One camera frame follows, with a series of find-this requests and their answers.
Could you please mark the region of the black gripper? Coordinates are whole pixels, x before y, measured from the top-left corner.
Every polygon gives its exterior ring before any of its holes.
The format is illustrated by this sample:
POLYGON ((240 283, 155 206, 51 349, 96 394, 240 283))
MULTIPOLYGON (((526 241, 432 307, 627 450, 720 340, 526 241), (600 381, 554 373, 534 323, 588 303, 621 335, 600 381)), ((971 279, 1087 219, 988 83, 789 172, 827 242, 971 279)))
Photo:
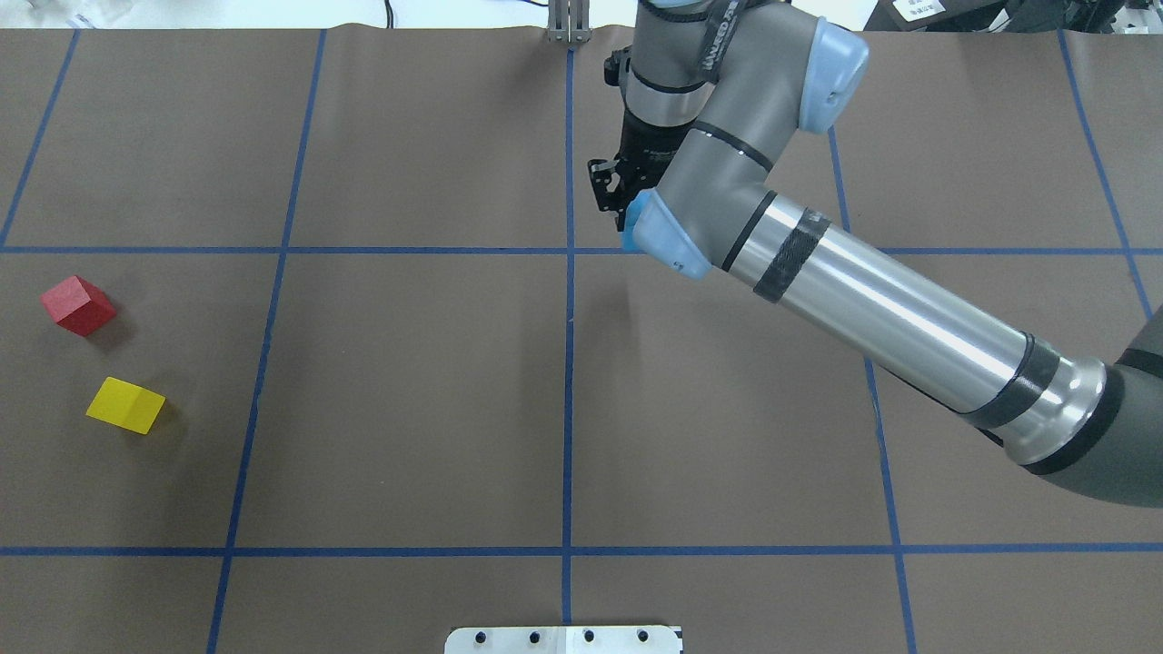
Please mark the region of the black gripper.
POLYGON ((694 122, 651 125, 625 109, 615 159, 590 159, 587 178, 600 212, 623 213, 640 191, 655 189, 694 122))

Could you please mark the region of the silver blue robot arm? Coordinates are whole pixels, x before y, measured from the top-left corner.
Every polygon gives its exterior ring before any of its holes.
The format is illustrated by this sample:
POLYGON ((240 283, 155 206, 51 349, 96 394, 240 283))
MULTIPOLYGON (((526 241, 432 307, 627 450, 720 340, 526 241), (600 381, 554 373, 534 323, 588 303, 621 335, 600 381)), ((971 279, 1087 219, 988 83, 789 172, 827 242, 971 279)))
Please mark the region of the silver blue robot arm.
POLYGON ((692 279, 719 269, 864 353, 1093 500, 1160 509, 1160 315, 1113 363, 1069 358, 768 186, 794 133, 822 134, 859 87, 866 42, 785 1, 640 1, 602 77, 618 152, 592 159, 622 246, 692 279))

